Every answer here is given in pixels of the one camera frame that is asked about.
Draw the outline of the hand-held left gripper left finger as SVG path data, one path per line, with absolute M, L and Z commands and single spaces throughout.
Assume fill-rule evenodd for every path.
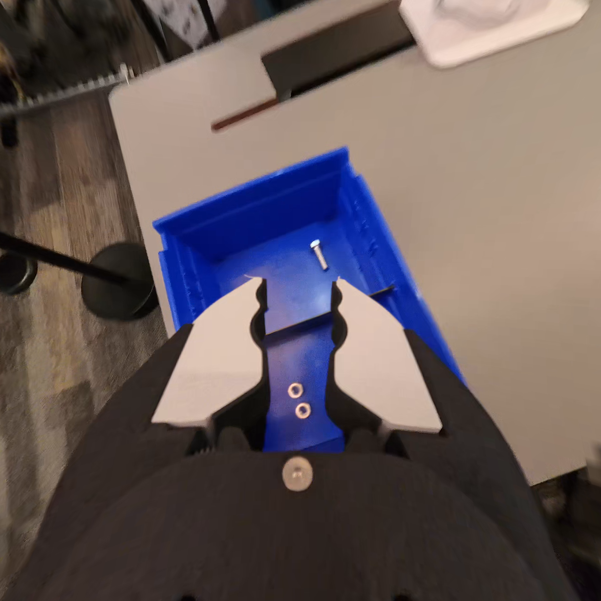
M 206 427 L 263 378 L 260 326 L 266 280 L 246 282 L 211 304 L 189 336 L 152 416 L 152 424 Z

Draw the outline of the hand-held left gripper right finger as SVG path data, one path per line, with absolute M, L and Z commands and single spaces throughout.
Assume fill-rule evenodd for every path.
M 334 392 L 358 404 L 358 427 L 439 433 L 442 422 L 402 324 L 378 302 L 339 278 L 332 316 L 342 328 L 330 360 Z

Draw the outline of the blue plastic bin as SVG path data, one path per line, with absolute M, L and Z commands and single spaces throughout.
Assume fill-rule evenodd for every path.
M 192 324 L 250 276 L 267 282 L 270 407 L 263 450 L 342 450 L 327 417 L 332 282 L 339 276 L 414 330 L 465 382 L 371 190 L 341 148 L 204 199 L 153 223 L 172 322 Z M 310 248 L 319 239 L 323 271 Z M 291 383 L 302 397 L 288 395 Z M 310 417 L 295 408 L 309 403 Z

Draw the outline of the black stand pole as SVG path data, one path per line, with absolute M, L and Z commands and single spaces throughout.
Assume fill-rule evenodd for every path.
M 100 319 L 141 319 L 159 304 L 141 244 L 110 244 L 91 261 L 83 261 L 1 233 L 1 293 L 14 296 L 29 289 L 41 264 L 79 275 L 82 302 Z

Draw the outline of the black flat tablet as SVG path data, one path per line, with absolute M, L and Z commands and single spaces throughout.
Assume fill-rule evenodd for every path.
M 261 56 L 279 101 L 290 100 L 335 79 L 415 46 L 401 23 L 340 23 Z

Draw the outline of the printed instruction sheet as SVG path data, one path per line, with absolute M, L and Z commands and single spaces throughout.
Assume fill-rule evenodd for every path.
M 221 36 L 210 1 L 148 1 L 161 21 L 192 49 Z

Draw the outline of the white tablet stand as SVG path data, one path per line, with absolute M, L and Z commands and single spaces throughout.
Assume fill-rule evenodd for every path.
M 453 68 L 576 25 L 590 1 L 400 1 L 427 62 Z

